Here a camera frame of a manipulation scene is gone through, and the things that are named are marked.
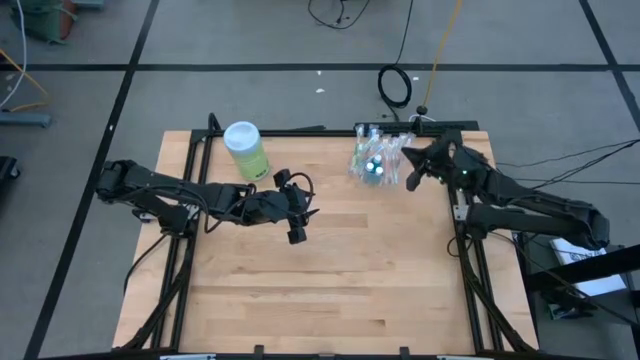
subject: wire bundle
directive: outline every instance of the wire bundle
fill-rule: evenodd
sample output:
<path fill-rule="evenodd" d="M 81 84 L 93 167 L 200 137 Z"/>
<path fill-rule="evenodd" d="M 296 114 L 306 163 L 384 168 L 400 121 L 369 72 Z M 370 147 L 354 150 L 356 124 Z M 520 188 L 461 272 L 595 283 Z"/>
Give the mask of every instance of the wire bundle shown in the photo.
<path fill-rule="evenodd" d="M 631 147 L 633 147 L 635 144 L 637 144 L 638 142 L 640 142 L 640 139 L 634 139 L 634 140 L 627 140 L 627 141 L 622 141 L 619 143 L 615 143 L 615 144 L 610 144 L 610 145 L 604 145 L 604 146 L 599 146 L 593 149 L 589 149 L 589 150 L 584 150 L 584 151 L 580 151 L 577 153 L 573 153 L 573 154 L 569 154 L 569 155 L 564 155 L 561 157 L 557 157 L 557 158 L 550 158 L 550 159 L 545 159 L 545 160 L 541 160 L 541 161 L 536 161 L 533 163 L 529 163 L 529 164 L 511 164 L 511 163 L 497 163 L 497 165 L 503 165 L 503 166 L 510 166 L 510 167 L 515 167 L 515 168 L 525 168 L 525 167 L 533 167 L 533 166 L 537 166 L 537 165 L 541 165 L 541 164 L 545 164 L 545 163 L 549 163 L 549 162 L 554 162 L 554 161 L 560 161 L 560 160 L 564 160 L 564 159 L 568 159 L 568 158 L 572 158 L 572 157 L 576 157 L 576 156 L 580 156 L 580 155 L 584 155 L 584 154 L 588 154 L 588 153 L 592 153 L 598 150 L 603 150 L 603 149 L 609 149 L 612 147 L 616 147 L 619 146 L 617 149 L 608 152 L 596 159 L 590 160 L 587 163 L 569 169 L 565 172 L 563 172 L 560 175 L 554 176 L 551 179 L 548 180 L 542 180 L 542 179 L 515 179 L 515 180 L 525 180 L 525 181 L 542 181 L 543 183 L 540 185 L 536 185 L 534 186 L 532 189 L 540 189 L 542 187 L 545 186 L 549 186 L 549 185 L 553 185 L 559 182 L 573 182 L 573 183 L 586 183 L 586 184 L 626 184 L 626 185 L 640 185 L 640 182 L 625 182 L 625 181 L 567 181 L 566 179 L 606 160 L 607 158 L 625 150 L 625 149 L 629 149 Z"/>

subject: black cable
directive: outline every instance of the black cable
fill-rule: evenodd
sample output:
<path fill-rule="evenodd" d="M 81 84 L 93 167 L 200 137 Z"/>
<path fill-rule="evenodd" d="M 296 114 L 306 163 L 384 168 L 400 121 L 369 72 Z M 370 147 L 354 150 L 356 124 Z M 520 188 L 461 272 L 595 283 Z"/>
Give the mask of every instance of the black cable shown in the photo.
<path fill-rule="evenodd" d="M 626 316 L 611 310 L 610 308 L 600 304 L 599 302 L 593 300 L 593 297 L 589 296 L 587 293 L 585 293 L 584 291 L 579 290 L 578 288 L 576 288 L 575 286 L 573 286 L 571 283 L 569 283 L 568 281 L 562 279 L 560 276 L 556 275 L 555 273 L 547 270 L 544 268 L 544 266 L 540 265 L 540 263 L 538 263 L 537 261 L 531 259 L 531 257 L 529 255 L 526 254 L 526 251 L 524 251 L 524 249 L 522 249 L 522 247 L 515 241 L 513 241 L 512 239 L 502 235 L 502 234 L 498 234 L 495 232 L 491 232 L 491 234 L 494 235 L 498 235 L 504 239 L 506 239 L 507 241 L 509 241 L 511 244 L 513 244 L 513 246 L 516 248 L 516 250 L 531 264 L 537 266 L 542 272 L 548 274 L 549 276 L 551 276 L 552 278 L 554 278 L 556 281 L 558 281 L 559 283 L 561 283 L 562 285 L 564 285 L 567 289 L 570 289 L 572 291 L 575 291 L 576 293 L 578 293 L 579 295 L 582 296 L 581 300 L 584 300 L 586 303 L 588 303 L 589 305 L 595 306 L 598 309 L 608 313 L 609 315 L 618 318 L 619 320 L 624 321 L 625 323 L 627 323 L 628 325 L 636 328 L 636 329 L 640 329 L 640 324 L 638 324 L 637 322 L 627 318 Z"/>
<path fill-rule="evenodd" d="M 409 13 L 407 14 L 407 22 L 404 26 L 404 35 L 402 35 L 402 44 L 400 45 L 400 52 L 398 53 L 398 58 L 396 59 L 396 62 L 394 62 L 393 64 L 383 66 L 382 69 L 380 69 L 380 71 L 378 72 L 378 92 L 380 92 L 380 97 L 382 97 L 382 101 L 384 101 L 387 107 L 389 107 L 389 110 L 391 110 L 391 113 L 393 113 L 393 119 L 396 122 L 400 122 L 400 118 L 398 117 L 398 114 L 395 112 L 394 108 L 404 109 L 405 107 L 407 107 L 407 105 L 409 105 L 409 101 L 411 101 L 411 94 L 413 93 L 413 88 L 411 86 L 411 80 L 409 79 L 409 75 L 407 75 L 407 73 L 404 72 L 404 70 L 398 67 L 400 58 L 402 58 L 402 52 L 404 51 L 404 44 L 405 44 L 405 41 L 407 40 L 407 31 L 409 30 L 409 23 L 411 22 L 412 10 L 413 10 L 413 0 L 411 0 L 409 4 Z M 387 94 L 384 92 L 384 88 L 382 87 L 382 77 L 389 70 L 395 71 L 398 75 L 400 75 L 400 78 L 402 79 L 402 82 L 404 83 L 404 86 L 407 89 L 407 95 L 402 101 L 391 100 L 391 98 L 389 98 L 389 96 L 387 96 Z"/>
<path fill-rule="evenodd" d="M 136 267 L 138 267 L 140 262 L 147 255 L 149 255 L 153 251 L 153 249 L 158 247 L 158 245 L 160 245 L 162 240 L 164 240 L 166 237 L 167 237 L 167 234 L 162 235 L 158 240 L 156 240 L 156 242 L 153 243 L 153 245 L 149 246 L 149 248 L 147 250 L 145 250 L 145 252 L 143 252 L 142 255 L 140 255 L 140 257 L 138 259 L 136 259 L 136 261 L 133 263 L 133 265 L 131 265 L 131 268 L 127 272 L 127 276 L 125 276 L 125 278 L 124 278 L 124 289 L 122 290 L 123 294 L 127 292 L 127 285 L 129 284 L 129 278 L 131 277 L 131 274 L 133 274 L 133 271 L 136 269 Z"/>
<path fill-rule="evenodd" d="M 460 257 L 460 255 L 456 255 L 456 254 L 451 252 L 451 244 L 453 243 L 453 240 L 455 240 L 455 239 L 456 239 L 456 237 L 454 236 L 447 243 L 447 254 L 449 254 L 449 256 L 451 256 L 451 257 L 458 258 L 458 257 Z M 469 244 L 467 244 L 467 247 L 464 249 L 465 252 L 468 252 L 469 249 L 471 249 L 471 245 L 473 245 L 473 241 L 469 241 Z"/>
<path fill-rule="evenodd" d="M 344 14 L 344 2 L 343 1 L 346 1 L 346 0 L 340 0 L 340 3 L 342 5 L 342 11 L 340 12 L 340 18 L 339 18 L 340 21 L 336 21 L 337 23 L 342 22 L 342 15 Z M 362 10 L 360 10 L 360 13 L 358 13 L 358 16 L 356 16 L 356 18 L 349 25 L 346 25 L 346 26 L 331 25 L 331 24 L 327 24 L 326 22 L 318 19 L 318 17 L 313 13 L 313 11 L 311 11 L 311 3 L 313 3 L 313 0 L 309 0 L 309 4 L 307 4 L 307 12 L 309 12 L 309 15 L 311 15 L 311 17 L 315 21 L 317 21 L 318 24 L 320 24 L 322 26 L 326 26 L 328 28 L 335 29 L 335 30 L 346 30 L 346 29 L 352 27 L 353 25 L 355 25 L 356 22 L 358 22 L 358 20 L 360 19 L 360 16 L 362 16 L 364 11 L 367 9 L 367 6 L 369 6 L 369 2 L 371 2 L 371 0 L 367 0 L 367 2 L 362 7 Z"/>
<path fill-rule="evenodd" d="M 580 152 L 577 152 L 577 153 L 573 153 L 573 154 L 569 154 L 569 155 L 565 155 L 565 156 L 561 156 L 561 157 L 557 157 L 557 158 L 550 158 L 550 159 L 540 160 L 540 161 L 536 161 L 536 162 L 532 162 L 532 163 L 528 163 L 528 164 L 510 164 L 510 163 L 499 162 L 499 163 L 496 163 L 496 165 L 511 166 L 511 167 L 516 167 L 516 168 L 524 168 L 524 167 L 536 166 L 536 165 L 545 164 L 545 163 L 548 163 L 548 162 L 560 161 L 560 160 L 568 159 L 568 158 L 571 158 L 571 157 L 576 157 L 576 156 L 592 153 L 594 151 L 598 151 L 598 150 L 602 150 L 602 149 L 608 149 L 608 148 L 616 147 L 616 146 L 619 146 L 619 145 L 626 145 L 628 143 L 638 142 L 638 141 L 640 141 L 640 139 L 622 141 L 622 142 L 615 143 L 615 144 L 599 146 L 599 147 L 596 147 L 596 148 L 593 148 L 593 149 L 584 150 L 584 151 L 580 151 Z"/>
<path fill-rule="evenodd" d="M 571 176 L 573 176 L 573 175 L 575 175 L 575 174 L 577 174 L 577 173 L 579 173 L 581 171 L 584 171 L 584 170 L 586 170 L 586 169 L 598 164 L 601 161 L 604 161 L 608 157 L 613 156 L 613 155 L 617 154 L 618 152 L 620 152 L 622 150 L 625 150 L 625 149 L 628 149 L 628 148 L 632 147 L 633 145 L 637 144 L 638 142 L 640 142 L 640 140 L 633 140 L 631 142 L 628 142 L 626 145 L 624 145 L 622 147 L 619 147 L 618 149 L 616 149 L 616 150 L 614 150 L 612 152 L 609 152 L 609 153 L 607 153 L 605 155 L 602 155 L 597 159 L 591 160 L 591 161 L 587 162 L 586 164 L 584 164 L 582 166 L 567 170 L 564 173 L 553 177 L 551 180 L 549 180 L 547 182 L 544 182 L 544 183 L 542 183 L 540 185 L 536 185 L 536 186 L 532 187 L 532 189 L 539 189 L 541 187 L 552 185 L 552 184 L 555 184 L 555 183 L 560 182 L 562 180 L 566 180 L 567 178 L 569 178 L 569 177 L 571 177 Z"/>
<path fill-rule="evenodd" d="M 517 181 L 534 181 L 534 182 L 549 182 L 551 179 L 532 179 L 532 178 L 513 178 Z M 609 185 L 640 185 L 640 181 L 600 181 L 600 180 L 560 180 L 554 183 L 568 183 L 568 184 L 609 184 Z"/>

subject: white lid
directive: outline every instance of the white lid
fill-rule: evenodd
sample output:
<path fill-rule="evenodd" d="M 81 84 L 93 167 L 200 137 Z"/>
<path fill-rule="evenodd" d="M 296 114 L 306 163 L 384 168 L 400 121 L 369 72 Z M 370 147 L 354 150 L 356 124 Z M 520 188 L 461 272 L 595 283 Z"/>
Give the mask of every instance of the white lid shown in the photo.
<path fill-rule="evenodd" d="M 251 150 L 260 140 L 258 128 L 248 121 L 238 121 L 224 131 L 224 145 L 232 152 Z"/>

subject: floor tile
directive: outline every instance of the floor tile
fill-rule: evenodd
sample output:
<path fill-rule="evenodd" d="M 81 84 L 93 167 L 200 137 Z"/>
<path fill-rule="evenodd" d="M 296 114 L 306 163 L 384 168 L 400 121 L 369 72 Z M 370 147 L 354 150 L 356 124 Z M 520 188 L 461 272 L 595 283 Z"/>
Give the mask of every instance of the floor tile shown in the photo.
<path fill-rule="evenodd" d="M 605 38 L 620 64 L 640 63 L 640 3 L 634 0 L 590 1 Z"/>
<path fill-rule="evenodd" d="M 0 292 L 2 359 L 24 355 L 122 79 L 121 73 L 33 75 L 54 96 L 41 110 L 53 124 L 0 127 L 0 154 L 16 157 L 22 169 L 0 207 L 0 282 L 10 289 Z M 27 90 L 12 101 L 32 101 Z"/>
<path fill-rule="evenodd" d="M 364 4 L 345 2 L 345 14 L 353 19 Z M 433 61 L 454 4 L 415 1 L 402 62 Z M 337 31 L 317 25 L 306 1 L 162 1 L 141 62 L 393 62 L 408 6 L 407 0 L 372 0 L 356 25 Z M 312 10 L 327 21 L 339 14 L 337 1 L 315 0 Z M 179 31 L 175 24 L 181 24 Z M 442 62 L 602 63 L 604 58 L 577 2 L 485 0 L 464 2 Z"/>

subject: cable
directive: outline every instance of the cable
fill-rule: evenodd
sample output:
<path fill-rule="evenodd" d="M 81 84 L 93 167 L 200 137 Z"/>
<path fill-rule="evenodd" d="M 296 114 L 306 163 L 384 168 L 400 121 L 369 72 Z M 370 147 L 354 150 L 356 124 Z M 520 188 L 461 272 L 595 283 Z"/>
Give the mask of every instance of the cable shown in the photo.
<path fill-rule="evenodd" d="M 123 294 L 125 294 L 127 292 L 127 285 L 129 285 L 129 278 L 131 277 L 131 274 L 133 274 L 133 271 L 136 269 L 136 267 L 138 267 L 140 262 L 145 257 L 147 257 L 147 255 L 149 255 L 153 251 L 153 249 L 158 247 L 158 245 L 160 245 L 162 240 L 164 240 L 166 237 L 167 237 L 167 234 L 162 235 L 158 240 L 156 240 L 156 242 L 153 243 L 153 245 L 149 246 L 149 248 L 147 250 L 145 250 L 145 252 L 143 252 L 142 255 L 140 255 L 140 257 L 138 259 L 136 259 L 136 261 L 133 263 L 133 265 L 131 265 L 131 268 L 127 272 L 127 276 L 125 276 L 125 278 L 124 278 L 124 289 L 122 290 Z"/>
<path fill-rule="evenodd" d="M 338 23 L 338 24 L 342 21 L 342 15 L 344 14 L 344 1 L 346 1 L 346 0 L 340 0 L 340 3 L 342 4 L 342 11 L 340 12 L 340 18 L 338 18 L 339 21 L 336 21 L 336 23 Z M 331 24 L 327 24 L 326 22 L 318 19 L 318 17 L 313 14 L 313 11 L 311 11 L 311 3 L 313 3 L 313 0 L 309 0 L 309 4 L 307 5 L 307 12 L 309 12 L 309 15 L 311 15 L 311 17 L 314 18 L 314 20 L 317 21 L 318 24 L 320 24 L 322 26 L 326 26 L 328 28 L 335 29 L 335 30 L 346 30 L 346 29 L 352 27 L 353 25 L 355 25 L 356 22 L 358 22 L 358 20 L 360 19 L 360 16 L 362 16 L 364 11 L 369 6 L 370 2 L 371 2 L 371 0 L 367 0 L 367 2 L 362 7 L 362 10 L 360 10 L 360 13 L 358 13 L 358 16 L 356 16 L 356 18 L 351 22 L 351 24 L 346 25 L 346 26 L 331 25 Z"/>
<path fill-rule="evenodd" d="M 456 254 L 451 252 L 451 243 L 453 243 L 453 240 L 455 240 L 455 239 L 456 239 L 456 237 L 454 236 L 447 243 L 447 254 L 449 254 L 449 256 L 451 256 L 451 257 L 458 258 L 458 257 L 460 257 L 460 255 L 456 255 Z M 471 249 L 471 245 L 473 245 L 473 241 L 469 241 L 469 244 L 467 244 L 467 247 L 464 249 L 465 252 L 468 252 L 469 249 Z"/>
<path fill-rule="evenodd" d="M 531 179 L 531 178 L 513 178 L 517 181 L 534 181 L 549 182 L 551 179 Z M 599 180 L 560 180 L 556 183 L 563 182 L 568 184 L 610 184 L 610 185 L 640 185 L 640 181 L 599 181 Z"/>
<path fill-rule="evenodd" d="M 411 101 L 411 94 L 413 93 L 413 88 L 411 87 L 411 80 L 409 80 L 409 75 L 407 75 L 407 73 L 404 72 L 404 70 L 398 67 L 400 58 L 402 58 L 402 52 L 404 51 L 404 44 L 407 40 L 407 31 L 409 30 L 409 23 L 411 22 L 412 10 L 413 10 L 413 0 L 411 0 L 411 2 L 409 3 L 409 13 L 407 14 L 407 21 L 404 26 L 404 35 L 402 35 L 402 43 L 400 45 L 400 51 L 398 52 L 398 57 L 396 58 L 396 61 L 393 64 L 383 66 L 378 72 L 378 92 L 380 93 L 380 97 L 382 97 L 382 101 L 384 101 L 387 107 L 389 107 L 389 110 L 391 110 L 391 113 L 393 114 L 393 119 L 396 122 L 400 122 L 400 118 L 398 117 L 398 114 L 395 112 L 395 110 L 393 110 L 393 108 L 404 109 L 405 107 L 407 107 L 407 105 L 409 105 L 409 101 Z M 389 96 L 387 96 L 387 94 L 384 92 L 384 88 L 382 87 L 382 77 L 389 70 L 395 71 L 398 75 L 400 75 L 400 78 L 402 79 L 402 82 L 404 83 L 404 86 L 407 89 L 407 95 L 402 101 L 391 100 L 391 98 L 389 98 Z"/>
<path fill-rule="evenodd" d="M 456 18 L 458 17 L 458 13 L 460 13 L 460 8 L 462 7 L 462 0 L 457 0 L 456 7 L 453 10 L 453 15 L 451 15 L 451 19 L 449 20 L 449 25 L 447 26 L 447 31 L 442 35 L 442 40 L 440 40 L 440 46 L 438 46 L 438 52 L 436 53 L 436 58 L 433 61 L 433 67 L 431 68 L 431 74 L 429 75 L 429 84 L 427 85 L 427 95 L 424 98 L 424 102 L 422 105 L 427 107 L 429 104 L 429 99 L 431 98 L 431 86 L 433 85 L 433 80 L 436 78 L 436 69 L 438 67 L 438 62 L 440 61 L 440 56 L 442 55 L 442 50 L 444 49 L 444 44 L 446 44 L 447 39 L 449 38 L 449 33 L 451 33 L 451 29 L 453 29 L 453 24 L 456 22 Z"/>
<path fill-rule="evenodd" d="M 555 183 L 557 183 L 559 181 L 562 181 L 562 180 L 566 180 L 567 178 L 569 178 L 569 177 L 571 177 L 571 176 L 573 176 L 573 175 L 575 175 L 575 174 L 577 174 L 577 173 L 579 173 L 579 172 L 581 172 L 583 170 L 586 170 L 586 169 L 598 164 L 601 161 L 604 161 L 608 157 L 613 156 L 613 155 L 617 154 L 618 152 L 620 152 L 622 150 L 625 150 L 625 149 L 628 149 L 628 148 L 632 147 L 633 145 L 637 144 L 638 142 L 640 142 L 640 140 L 633 140 L 632 142 L 629 142 L 626 145 L 624 145 L 624 146 L 622 146 L 622 147 L 620 147 L 620 148 L 618 148 L 618 149 L 616 149 L 616 150 L 614 150 L 614 151 L 612 151 L 610 153 L 602 155 L 601 157 L 599 157 L 597 159 L 591 160 L 591 161 L 587 162 L 586 164 L 584 164 L 582 166 L 567 170 L 564 173 L 553 177 L 552 179 L 550 179 L 547 182 L 544 182 L 544 183 L 542 183 L 540 185 L 536 185 L 536 186 L 532 187 L 532 189 L 539 189 L 541 187 L 552 185 L 552 184 L 555 184 Z"/>
<path fill-rule="evenodd" d="M 560 276 L 556 275 L 555 273 L 547 270 L 544 268 L 544 266 L 540 265 L 540 263 L 538 263 L 537 261 L 531 259 L 531 257 L 529 257 L 529 255 L 526 254 L 526 251 L 524 251 L 524 249 L 521 248 L 521 246 L 513 241 L 512 239 L 502 235 L 502 234 L 498 234 L 495 232 L 491 232 L 491 234 L 494 235 L 498 235 L 504 239 L 506 239 L 507 241 L 509 241 L 510 243 L 512 243 L 514 245 L 514 247 L 516 248 L 516 250 L 531 264 L 536 265 L 542 272 L 548 274 L 549 276 L 551 276 L 552 278 L 554 278 L 556 281 L 558 281 L 559 283 L 561 283 L 562 285 L 564 285 L 565 287 L 567 287 L 567 289 L 571 289 L 572 291 L 575 291 L 576 293 L 578 293 L 579 295 L 581 295 L 583 298 L 582 300 L 584 300 L 586 303 L 588 303 L 589 305 L 595 306 L 598 309 L 608 313 L 609 315 L 618 318 L 619 320 L 624 321 L 625 323 L 629 324 L 630 326 L 636 328 L 636 329 L 640 329 L 640 324 L 638 324 L 637 322 L 627 318 L 626 316 L 611 310 L 610 308 L 600 304 L 599 302 L 593 300 L 593 298 L 591 296 L 589 296 L 587 293 L 585 293 L 584 291 L 579 290 L 578 288 L 576 288 L 575 286 L 573 286 L 572 284 L 570 284 L 569 282 L 567 282 L 566 280 L 562 279 Z"/>
<path fill-rule="evenodd" d="M 568 159 L 568 158 L 571 158 L 571 157 L 576 157 L 576 156 L 588 154 L 588 153 L 591 153 L 591 152 L 594 152 L 594 151 L 598 151 L 598 150 L 602 150 L 602 149 L 608 149 L 608 148 L 612 148 L 612 147 L 616 147 L 616 146 L 620 146 L 620 145 L 626 145 L 628 143 L 638 142 L 638 141 L 640 141 L 640 139 L 622 141 L 622 142 L 619 142 L 619 143 L 599 146 L 597 148 L 580 151 L 580 152 L 577 152 L 577 153 L 561 156 L 561 157 L 558 157 L 558 158 L 550 158 L 550 159 L 540 160 L 540 161 L 532 162 L 532 163 L 529 163 L 529 164 L 518 165 L 518 164 L 510 164 L 510 163 L 501 163 L 501 162 L 499 162 L 499 163 L 496 163 L 496 165 L 511 166 L 511 167 L 516 167 L 516 168 L 536 166 L 536 165 L 545 164 L 545 163 L 552 162 L 552 161 L 560 161 L 560 160 Z"/>
<path fill-rule="evenodd" d="M 10 109 L 10 112 L 16 112 L 16 111 L 22 111 L 22 110 L 26 110 L 26 109 L 30 109 L 30 108 L 34 108 L 34 107 L 39 107 L 39 106 L 46 106 L 49 105 L 49 93 L 47 92 L 47 90 L 45 90 L 42 85 L 40 85 L 40 83 L 38 83 L 34 78 L 31 77 L 31 75 L 27 74 L 26 72 L 24 72 L 22 70 L 22 68 L 20 67 L 20 65 L 16 64 L 16 62 L 9 56 L 9 54 L 7 54 L 6 52 L 4 52 L 4 50 L 0 49 L 0 55 L 4 56 L 5 59 L 7 59 L 7 61 L 9 61 L 9 63 L 18 71 L 20 71 L 21 73 L 24 74 L 24 76 L 27 78 L 27 80 L 29 80 L 35 87 L 37 87 L 40 92 L 42 92 L 42 94 L 44 95 L 45 100 L 43 102 L 38 102 L 38 103 L 32 103 L 32 104 L 26 104 L 26 105 L 20 105 L 17 106 L 13 109 Z"/>
<path fill-rule="evenodd" d="M 16 93 L 16 90 L 18 90 L 18 87 L 20 86 L 20 83 L 24 78 L 24 74 L 27 72 L 27 35 L 25 34 L 25 28 L 24 28 L 24 13 L 22 12 L 22 4 L 20 3 L 20 0 L 16 0 L 16 3 L 18 4 L 18 12 L 20 13 L 20 32 L 22 33 L 23 68 L 22 68 L 22 72 L 20 73 L 20 77 L 16 82 L 16 85 L 13 87 L 13 90 L 11 90 L 9 95 L 7 95 L 7 97 L 2 101 L 2 103 L 0 103 L 0 109 L 2 109 L 4 104 L 6 104 L 9 101 L 9 99 L 13 97 L 13 94 Z"/>

